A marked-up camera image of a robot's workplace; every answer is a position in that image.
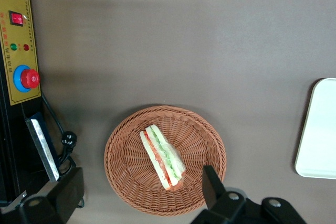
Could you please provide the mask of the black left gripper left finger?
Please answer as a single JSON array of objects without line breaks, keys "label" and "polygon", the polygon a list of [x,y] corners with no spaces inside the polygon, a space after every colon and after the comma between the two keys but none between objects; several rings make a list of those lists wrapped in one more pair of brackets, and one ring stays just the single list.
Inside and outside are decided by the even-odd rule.
[{"label": "black left gripper left finger", "polygon": [[16,208],[1,212],[1,223],[67,223],[84,196],[83,169],[72,169],[46,194],[25,198]]}]

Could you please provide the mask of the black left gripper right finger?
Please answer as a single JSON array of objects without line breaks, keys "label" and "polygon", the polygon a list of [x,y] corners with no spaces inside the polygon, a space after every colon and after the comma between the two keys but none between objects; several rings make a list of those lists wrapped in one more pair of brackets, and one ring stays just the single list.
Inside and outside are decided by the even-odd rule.
[{"label": "black left gripper right finger", "polygon": [[211,165],[203,167],[202,192],[207,209],[192,223],[245,223],[245,198],[237,191],[227,191]]}]

